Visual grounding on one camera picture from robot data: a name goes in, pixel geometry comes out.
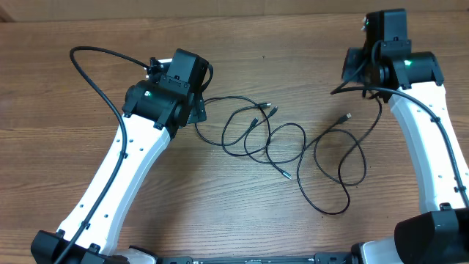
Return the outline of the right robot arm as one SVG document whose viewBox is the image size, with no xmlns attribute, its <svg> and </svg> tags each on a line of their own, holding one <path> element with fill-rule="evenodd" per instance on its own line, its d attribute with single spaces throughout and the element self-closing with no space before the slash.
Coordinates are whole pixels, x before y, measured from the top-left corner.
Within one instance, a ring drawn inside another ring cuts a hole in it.
<svg viewBox="0 0 469 264">
<path fill-rule="evenodd" d="M 436 56 L 412 50 L 403 9 L 368 13 L 366 40 L 350 48 L 343 90 L 389 105 L 404 134 L 418 183 L 420 214 L 399 222 L 389 238 L 360 243 L 360 263 L 466 263 L 468 165 L 452 127 Z"/>
</svg>

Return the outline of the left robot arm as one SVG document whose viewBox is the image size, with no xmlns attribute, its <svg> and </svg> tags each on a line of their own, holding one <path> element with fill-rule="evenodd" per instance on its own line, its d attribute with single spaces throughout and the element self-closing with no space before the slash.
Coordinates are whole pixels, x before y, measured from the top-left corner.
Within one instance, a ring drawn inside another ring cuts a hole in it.
<svg viewBox="0 0 469 264">
<path fill-rule="evenodd" d="M 147 77 L 131 86 L 118 110 L 99 90 L 119 123 L 112 145 L 79 203 L 56 232 L 40 230 L 31 245 L 36 263 L 156 263 L 135 246 L 117 250 L 119 235 L 141 184 L 177 131 L 207 119 L 203 92 L 213 66 L 177 49 L 170 59 L 151 58 Z"/>
</svg>

